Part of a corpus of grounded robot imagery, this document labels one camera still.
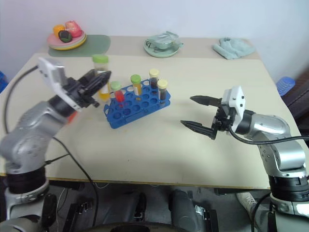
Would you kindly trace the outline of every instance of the floor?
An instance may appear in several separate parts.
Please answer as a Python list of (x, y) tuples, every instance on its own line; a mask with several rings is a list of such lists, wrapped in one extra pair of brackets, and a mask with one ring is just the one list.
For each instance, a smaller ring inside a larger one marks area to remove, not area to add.
[[(98, 183), (99, 187), (99, 210), (97, 225), (101, 224), (107, 213), (112, 200), (127, 191), (138, 190), (144, 192), (147, 196), (146, 221), (171, 223), (170, 211), (168, 209), (168, 195), (175, 189), (180, 189), (192, 195), (192, 200), (200, 206), (217, 211), (219, 231), (220, 232), (249, 232), (250, 220), (247, 212), (237, 201), (235, 194), (216, 195), (213, 188), (198, 187), (178, 187), (178, 186), (151, 186), (151, 185), (129, 185), (129, 184), (109, 184)], [(50, 193), (59, 195), (64, 188), (51, 186)], [(66, 195), (65, 190), (60, 199), (59, 206), (62, 205)], [(251, 192), (258, 199), (268, 193), (267, 190), (256, 190)], [(65, 223), (71, 203), (84, 201), (93, 198), (93, 189), (89, 183), (81, 191), (69, 190), (63, 207), (59, 211), (58, 225), (55, 222), (50, 228), (51, 232), (61, 232)], [(74, 231), (81, 231), (92, 225), (94, 210), (88, 210), (86, 213), (78, 216)]]

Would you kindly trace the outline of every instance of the test tube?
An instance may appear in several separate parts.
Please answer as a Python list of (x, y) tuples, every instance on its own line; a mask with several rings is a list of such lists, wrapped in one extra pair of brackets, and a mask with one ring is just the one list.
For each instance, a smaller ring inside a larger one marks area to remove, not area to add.
[(115, 98), (118, 102), (123, 102), (125, 100), (124, 94), (121, 91), (121, 84), (119, 81), (111, 82), (111, 89), (114, 91)]
[(153, 89), (158, 88), (157, 82), (158, 82), (159, 70), (150, 69), (149, 75), (150, 75), (150, 87)]
[(161, 79), (157, 82), (159, 88), (159, 99), (164, 101), (166, 99), (166, 87), (168, 86), (168, 81)]
[(136, 96), (141, 95), (141, 86), (140, 86), (141, 77), (138, 74), (134, 74), (131, 76), (131, 82), (133, 84), (134, 93)]

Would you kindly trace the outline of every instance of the stacked plates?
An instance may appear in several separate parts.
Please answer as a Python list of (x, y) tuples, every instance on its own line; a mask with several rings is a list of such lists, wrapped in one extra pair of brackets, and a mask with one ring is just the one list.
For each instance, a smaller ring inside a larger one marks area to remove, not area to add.
[(86, 38), (87, 38), (87, 35), (83, 31), (81, 36), (73, 38), (72, 41), (69, 43), (64, 43), (59, 38), (57, 38), (54, 34), (50, 34), (47, 38), (47, 43), (48, 43), (48, 46), (52, 49), (64, 51), (64, 50), (71, 50), (76, 47), (79, 47), (86, 41)]

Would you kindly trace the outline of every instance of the beige table surface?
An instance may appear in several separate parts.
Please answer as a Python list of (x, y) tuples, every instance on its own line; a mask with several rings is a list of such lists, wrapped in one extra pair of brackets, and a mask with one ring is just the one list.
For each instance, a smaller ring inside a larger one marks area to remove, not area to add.
[[(251, 58), (226, 60), (220, 56), (208, 58), (216, 55), (211, 55), (211, 49), (208, 51), (205, 58), (198, 57), (198, 52), (190, 58), (188, 56), (193, 52), (184, 47), (185, 56), (179, 53), (159, 59), (145, 55), (142, 50), (136, 54), (117, 54), (117, 49), (111, 46), (108, 54), (112, 80), (120, 80), (127, 86), (132, 74), (138, 73), (146, 79), (150, 68), (158, 68), (160, 78), (169, 81), (171, 105), (116, 130), (111, 129), (102, 108), (91, 106), (79, 113), (57, 137), (96, 181), (268, 188), (268, 177), (257, 146), (238, 142), (223, 132), (219, 132), (213, 141), (180, 123), (180, 120), (192, 120), (210, 126), (216, 108), (199, 105), (189, 97), (209, 95), (219, 98), (225, 89), (241, 85), (247, 109), (278, 115), (288, 122), (292, 135), (299, 135), (292, 115), (257, 54), (252, 54)], [(17, 76), (36, 65), (38, 57), (49, 56), (34, 54)], [(74, 78), (80, 78), (93, 68), (91, 58), (57, 59), (65, 65), (67, 76)], [(10, 85), (0, 94), (1, 108)], [(9, 128), (14, 127), (26, 110), (53, 95), (38, 71), (27, 76), (12, 97)], [(3, 136), (1, 124), (0, 138)], [(308, 148), (303, 141), (300, 143), (309, 167)], [(63, 154), (63, 148), (52, 141), (46, 159)], [(69, 157), (48, 165), (46, 170), (51, 179), (86, 180)], [(4, 173), (3, 158), (0, 158), (0, 173)]]

